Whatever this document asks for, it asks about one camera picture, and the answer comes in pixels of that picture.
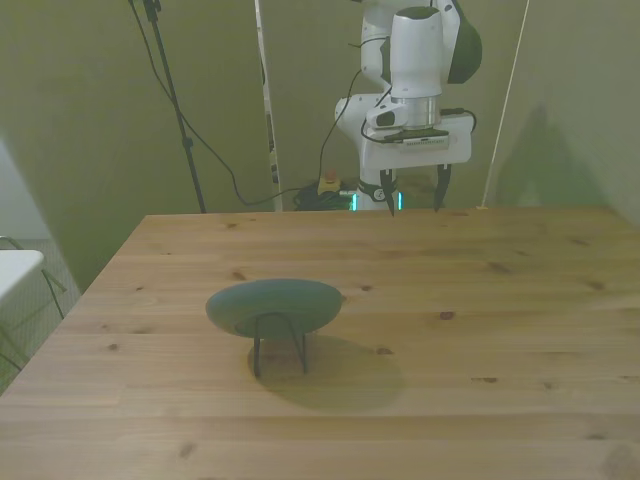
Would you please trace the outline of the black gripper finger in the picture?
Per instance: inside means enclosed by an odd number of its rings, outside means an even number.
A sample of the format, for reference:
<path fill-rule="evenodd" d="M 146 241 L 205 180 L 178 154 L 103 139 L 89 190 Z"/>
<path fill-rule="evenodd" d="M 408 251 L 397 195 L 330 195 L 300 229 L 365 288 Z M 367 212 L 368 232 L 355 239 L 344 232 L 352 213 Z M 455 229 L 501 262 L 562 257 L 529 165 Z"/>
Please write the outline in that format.
<path fill-rule="evenodd" d="M 444 200 L 451 181 L 452 166 L 450 164 L 441 164 L 437 166 L 437 183 L 434 191 L 435 211 L 439 211 L 444 205 Z"/>
<path fill-rule="evenodd" d="M 379 177 L 380 187 L 383 194 L 383 201 L 386 203 L 390 214 L 394 216 L 396 211 L 394 195 L 397 190 L 394 171 L 390 169 L 381 170 Z"/>

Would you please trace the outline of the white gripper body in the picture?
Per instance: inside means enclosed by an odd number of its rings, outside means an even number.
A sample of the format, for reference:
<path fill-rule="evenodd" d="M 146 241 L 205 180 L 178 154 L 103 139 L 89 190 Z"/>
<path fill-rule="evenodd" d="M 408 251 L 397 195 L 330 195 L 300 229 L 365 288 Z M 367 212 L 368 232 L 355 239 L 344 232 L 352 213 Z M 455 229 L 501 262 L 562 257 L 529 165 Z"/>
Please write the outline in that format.
<path fill-rule="evenodd" d="M 378 143 L 364 138 L 361 165 L 365 168 L 414 168 L 459 164 L 470 160 L 473 116 L 450 115 L 427 130 L 400 130 L 400 139 Z"/>

